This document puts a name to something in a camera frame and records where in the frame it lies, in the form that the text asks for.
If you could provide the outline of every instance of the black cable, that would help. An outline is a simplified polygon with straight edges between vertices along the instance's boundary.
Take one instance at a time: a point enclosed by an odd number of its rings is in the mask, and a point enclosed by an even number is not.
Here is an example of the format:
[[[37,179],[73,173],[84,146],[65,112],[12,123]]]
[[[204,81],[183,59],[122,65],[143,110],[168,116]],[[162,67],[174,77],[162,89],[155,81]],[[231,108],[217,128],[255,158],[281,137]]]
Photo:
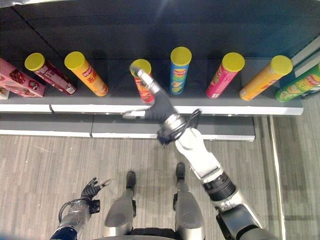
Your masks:
[[[196,109],[186,120],[185,124],[183,127],[179,128],[178,130],[174,131],[171,136],[172,136],[172,141],[178,140],[186,131],[187,128],[194,128],[196,129],[199,123],[199,116],[201,114],[200,109]]]

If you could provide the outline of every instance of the gray shelf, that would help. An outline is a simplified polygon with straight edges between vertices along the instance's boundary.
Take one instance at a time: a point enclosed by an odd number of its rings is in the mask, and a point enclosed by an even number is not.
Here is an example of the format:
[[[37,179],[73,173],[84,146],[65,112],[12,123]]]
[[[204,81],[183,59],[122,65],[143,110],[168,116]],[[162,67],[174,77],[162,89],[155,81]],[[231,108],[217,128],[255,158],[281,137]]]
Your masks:
[[[119,115],[95,115],[92,125],[93,138],[138,138],[155,139],[161,125],[149,121],[124,120]],[[252,117],[202,116],[197,128],[205,140],[255,139]]]
[[[56,113],[121,114],[130,110],[147,108],[139,97],[133,78],[128,70],[132,59],[89,60],[109,87],[104,97],[95,96],[82,82],[77,81],[77,92],[66,96],[51,86],[46,87],[43,98],[21,98],[11,94],[10,99],[0,101],[0,112],[48,112],[51,106]],[[169,59],[150,59],[152,75],[169,92]],[[270,60],[246,59],[244,69],[235,77],[218,99],[206,96],[206,88],[215,74],[221,59],[193,59],[191,61],[184,92],[169,93],[170,100],[181,114],[191,114],[201,109],[204,115],[301,115],[299,98],[283,103],[274,95],[279,87],[273,85],[251,101],[239,97],[241,87],[252,79]],[[76,77],[65,70],[63,60],[52,60],[70,79]],[[293,73],[287,78],[294,78]]]
[[[0,134],[90,137],[93,115],[11,114],[0,115]]]
[[[125,120],[120,115],[0,115],[0,135],[155,139],[160,128],[157,122]],[[252,117],[201,116],[197,129],[205,140],[255,139]]]

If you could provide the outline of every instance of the yellow can lid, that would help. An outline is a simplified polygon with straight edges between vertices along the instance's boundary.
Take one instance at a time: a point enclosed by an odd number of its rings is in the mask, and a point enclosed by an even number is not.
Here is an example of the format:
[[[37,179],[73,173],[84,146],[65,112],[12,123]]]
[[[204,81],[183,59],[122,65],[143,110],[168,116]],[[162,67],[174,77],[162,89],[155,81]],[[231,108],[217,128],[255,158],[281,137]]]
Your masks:
[[[85,56],[79,51],[70,52],[64,59],[64,65],[70,69],[74,70],[81,67],[86,61]]]
[[[37,71],[45,64],[45,57],[39,53],[35,52],[30,54],[24,61],[24,66],[30,71]]]
[[[175,65],[183,67],[190,63],[192,53],[185,46],[178,46],[172,50],[170,58]]]
[[[139,69],[143,69],[147,74],[151,73],[151,64],[150,64],[150,62],[148,62],[145,59],[137,59],[137,60],[133,61],[133,63],[131,63],[131,65],[135,66]],[[130,72],[131,72],[132,76],[134,76],[136,78],[138,77],[135,75],[135,73],[132,70],[130,70]]]
[[[228,72],[239,72],[245,66],[244,57],[237,52],[229,52],[222,59],[222,65]]]
[[[277,55],[271,60],[271,68],[274,73],[284,76],[292,71],[293,65],[290,58],[283,55]]]

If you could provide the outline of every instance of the pink chip can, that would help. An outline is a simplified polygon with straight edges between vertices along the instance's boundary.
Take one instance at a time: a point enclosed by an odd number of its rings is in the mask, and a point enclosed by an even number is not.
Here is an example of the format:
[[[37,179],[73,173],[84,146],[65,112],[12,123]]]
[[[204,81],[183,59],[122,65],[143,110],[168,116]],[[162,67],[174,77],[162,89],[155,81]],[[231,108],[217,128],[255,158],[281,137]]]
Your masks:
[[[242,55],[236,52],[226,54],[205,92],[206,95],[211,99],[218,98],[244,66],[245,59]]]

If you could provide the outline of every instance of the white shelf edge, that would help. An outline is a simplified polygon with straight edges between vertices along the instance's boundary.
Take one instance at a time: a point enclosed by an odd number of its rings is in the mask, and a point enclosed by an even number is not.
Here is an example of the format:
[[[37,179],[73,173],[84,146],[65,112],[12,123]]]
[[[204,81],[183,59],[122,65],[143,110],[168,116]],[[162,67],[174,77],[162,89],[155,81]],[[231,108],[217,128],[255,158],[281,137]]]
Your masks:
[[[125,138],[125,139],[156,139],[157,134],[154,133],[114,133],[114,132],[93,132],[93,138]],[[219,134],[203,134],[204,140],[231,140],[231,141],[250,141],[255,140],[254,135],[219,135]]]
[[[127,111],[144,110],[147,105],[95,105],[95,104],[52,104],[55,113],[101,113],[122,114]],[[201,109],[206,115],[301,115],[303,107],[275,106],[174,106],[180,114],[192,114]]]
[[[49,104],[0,104],[0,112],[51,113],[52,111]]]
[[[0,129],[0,135],[28,135],[28,136],[52,136],[52,137],[83,137],[83,138],[91,137],[89,132],[7,130],[7,129]]]

